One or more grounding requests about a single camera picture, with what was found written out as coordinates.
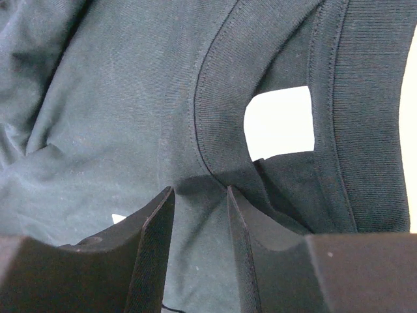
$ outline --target garment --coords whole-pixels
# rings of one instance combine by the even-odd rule
[[[187,313],[239,312],[228,185],[298,233],[408,231],[416,21],[415,0],[2,1],[0,231],[75,244],[173,186],[164,304]],[[301,85],[314,152],[252,162],[249,101]]]

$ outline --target black cable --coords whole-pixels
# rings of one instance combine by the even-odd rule
[[[175,310],[174,308],[169,308],[169,307],[167,307],[166,305],[164,305],[163,303],[162,303],[162,308],[164,308],[164,309],[166,309],[166,310],[168,310],[168,311],[171,311],[171,312],[176,312],[176,313],[185,313],[185,311],[182,311],[182,310]]]

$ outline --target white surface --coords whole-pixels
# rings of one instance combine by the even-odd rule
[[[417,232],[417,35],[401,89],[399,123],[411,232]],[[312,151],[313,118],[308,88],[284,89],[253,98],[246,109],[244,131],[252,160]]]

